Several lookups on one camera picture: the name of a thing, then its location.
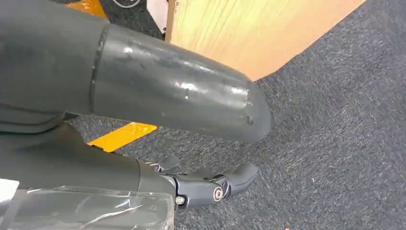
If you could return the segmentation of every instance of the scuffed gray surface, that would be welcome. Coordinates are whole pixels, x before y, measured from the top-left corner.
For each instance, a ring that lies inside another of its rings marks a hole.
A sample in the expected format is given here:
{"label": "scuffed gray surface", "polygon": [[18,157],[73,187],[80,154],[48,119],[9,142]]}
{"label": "scuffed gray surface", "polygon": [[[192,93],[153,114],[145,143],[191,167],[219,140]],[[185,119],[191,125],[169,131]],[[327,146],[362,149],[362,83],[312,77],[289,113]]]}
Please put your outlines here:
{"label": "scuffed gray surface", "polygon": [[[145,3],[131,11],[102,4],[112,22],[158,36]],[[124,147],[142,159],[174,154],[185,172],[241,161],[260,167],[249,192],[179,211],[177,229],[406,229],[405,12],[402,0],[368,0],[258,81],[274,116],[262,142],[161,128]],[[80,117],[73,124],[87,141],[125,122]]]}

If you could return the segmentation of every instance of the yellow tape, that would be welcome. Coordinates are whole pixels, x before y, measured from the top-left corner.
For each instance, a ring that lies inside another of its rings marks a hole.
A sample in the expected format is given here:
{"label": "yellow tape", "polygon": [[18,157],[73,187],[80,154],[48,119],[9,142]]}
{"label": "yellow tape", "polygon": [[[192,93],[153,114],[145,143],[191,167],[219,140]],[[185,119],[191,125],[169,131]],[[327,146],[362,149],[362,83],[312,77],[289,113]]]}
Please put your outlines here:
{"label": "yellow tape", "polygon": [[102,18],[107,18],[99,0],[82,0],[74,3],[66,4],[67,7],[82,11],[88,14],[96,15]]}
{"label": "yellow tape", "polygon": [[103,150],[106,152],[112,152],[142,136],[147,135],[155,129],[157,129],[156,126],[132,122],[92,142],[89,142],[88,145],[95,145],[103,148]]}

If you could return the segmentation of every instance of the plastic wrap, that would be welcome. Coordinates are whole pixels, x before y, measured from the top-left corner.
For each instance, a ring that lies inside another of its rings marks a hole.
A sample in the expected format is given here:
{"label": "plastic wrap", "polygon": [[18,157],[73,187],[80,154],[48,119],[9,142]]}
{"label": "plastic wrap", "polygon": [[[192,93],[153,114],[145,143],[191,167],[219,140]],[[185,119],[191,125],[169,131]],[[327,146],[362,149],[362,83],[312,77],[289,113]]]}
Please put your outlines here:
{"label": "plastic wrap", "polygon": [[10,230],[172,230],[169,194],[84,187],[27,192]]}
{"label": "plastic wrap", "polygon": [[19,182],[0,178],[0,229]]}

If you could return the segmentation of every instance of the robotic arm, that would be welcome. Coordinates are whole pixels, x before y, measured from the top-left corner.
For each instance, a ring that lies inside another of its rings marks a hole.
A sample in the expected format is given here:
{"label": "robotic arm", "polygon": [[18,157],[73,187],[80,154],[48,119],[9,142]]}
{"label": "robotic arm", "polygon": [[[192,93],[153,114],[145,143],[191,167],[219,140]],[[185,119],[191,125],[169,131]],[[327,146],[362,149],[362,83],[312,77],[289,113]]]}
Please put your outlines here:
{"label": "robotic arm", "polygon": [[179,207],[251,184],[258,169],[250,163],[211,177],[168,174],[160,163],[88,146],[62,122],[65,112],[95,114],[258,141],[271,115],[244,74],[52,2],[0,4],[0,178],[20,188],[169,193]]}

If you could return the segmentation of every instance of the pivot bolt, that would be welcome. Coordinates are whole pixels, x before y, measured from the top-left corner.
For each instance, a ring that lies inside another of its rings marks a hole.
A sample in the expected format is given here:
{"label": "pivot bolt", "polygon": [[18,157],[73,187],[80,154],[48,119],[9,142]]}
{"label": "pivot bolt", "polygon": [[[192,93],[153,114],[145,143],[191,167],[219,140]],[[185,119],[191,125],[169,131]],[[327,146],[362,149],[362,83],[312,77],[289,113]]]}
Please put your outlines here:
{"label": "pivot bolt", "polygon": [[221,199],[223,199],[223,189],[221,187],[216,187],[213,191],[213,199],[215,202],[219,202]]}
{"label": "pivot bolt", "polygon": [[186,199],[184,197],[182,197],[182,196],[177,196],[175,198],[175,203],[177,205],[183,205],[185,203],[185,201],[186,201]]}

